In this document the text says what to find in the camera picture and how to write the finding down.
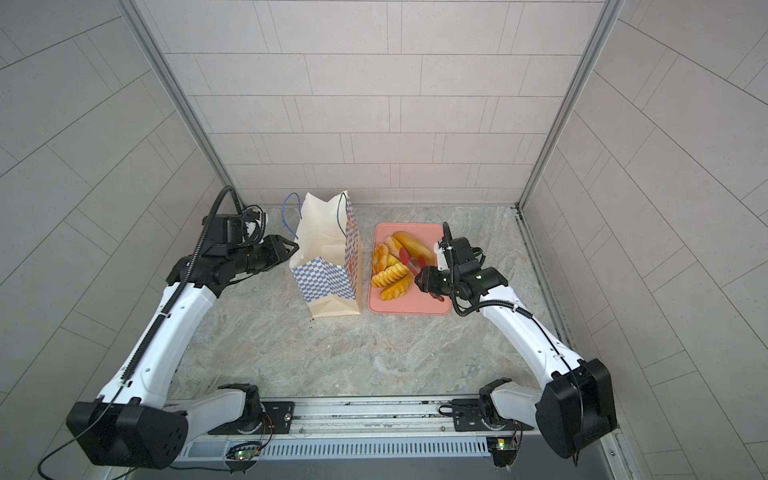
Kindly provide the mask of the blue checkered paper bag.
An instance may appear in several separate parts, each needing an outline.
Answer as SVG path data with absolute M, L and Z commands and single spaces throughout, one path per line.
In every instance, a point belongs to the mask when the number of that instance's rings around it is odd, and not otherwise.
M 347 191 L 328 201 L 310 193 L 299 202 L 292 231 L 298 250 L 289 260 L 314 318 L 362 313 L 362 241 Z

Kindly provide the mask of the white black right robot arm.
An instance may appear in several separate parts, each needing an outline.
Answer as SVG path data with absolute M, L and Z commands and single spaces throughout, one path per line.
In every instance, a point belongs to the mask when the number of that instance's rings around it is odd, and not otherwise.
M 534 374 L 538 389 L 498 379 L 479 392 L 480 418 L 499 430 L 516 421 L 536 428 L 562 458 L 576 460 L 582 449 L 617 426 L 611 375 L 598 359 L 584 360 L 549 332 L 520 301 L 494 268 L 462 277 L 425 267 L 415 285 L 432 296 L 448 297 L 454 311 L 479 312 L 518 351 Z

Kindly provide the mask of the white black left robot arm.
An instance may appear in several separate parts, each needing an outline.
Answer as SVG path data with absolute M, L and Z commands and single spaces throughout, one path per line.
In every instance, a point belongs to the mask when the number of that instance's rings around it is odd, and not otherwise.
M 232 279 L 273 269 L 298 245 L 267 235 L 256 244 L 201 249 L 174 266 L 154 319 L 115 376 L 95 400 L 70 410 L 66 426 L 92 464 L 164 469 L 203 434 L 263 429 L 254 385 L 230 383 L 178 404 L 168 403 L 168 392 L 194 332 Z

